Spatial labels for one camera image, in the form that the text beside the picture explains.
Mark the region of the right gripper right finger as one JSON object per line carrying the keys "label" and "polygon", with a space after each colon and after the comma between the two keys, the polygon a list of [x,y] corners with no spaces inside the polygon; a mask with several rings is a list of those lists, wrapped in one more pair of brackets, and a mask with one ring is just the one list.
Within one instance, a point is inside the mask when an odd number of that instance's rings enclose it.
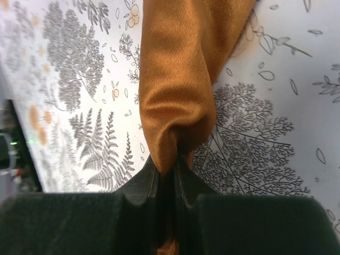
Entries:
{"label": "right gripper right finger", "polygon": [[339,254],[322,206],[306,197],[221,195],[174,165],[179,254]]}

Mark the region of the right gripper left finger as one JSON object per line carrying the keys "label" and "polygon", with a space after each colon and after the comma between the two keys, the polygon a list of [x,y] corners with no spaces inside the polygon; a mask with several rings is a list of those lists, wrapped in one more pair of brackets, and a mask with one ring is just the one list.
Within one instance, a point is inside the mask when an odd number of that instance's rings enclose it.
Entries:
{"label": "right gripper left finger", "polygon": [[1,204],[1,254],[155,254],[159,174],[112,193],[21,193]]}

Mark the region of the orange brown cloth napkin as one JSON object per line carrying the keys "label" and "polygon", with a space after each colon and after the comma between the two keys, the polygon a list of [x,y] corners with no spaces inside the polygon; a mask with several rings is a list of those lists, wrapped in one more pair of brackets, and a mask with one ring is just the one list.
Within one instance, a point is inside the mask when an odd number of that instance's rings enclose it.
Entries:
{"label": "orange brown cloth napkin", "polygon": [[216,120],[212,85],[232,53],[254,1],[144,1],[139,108],[160,173],[157,254],[178,254],[172,172],[205,142]]}

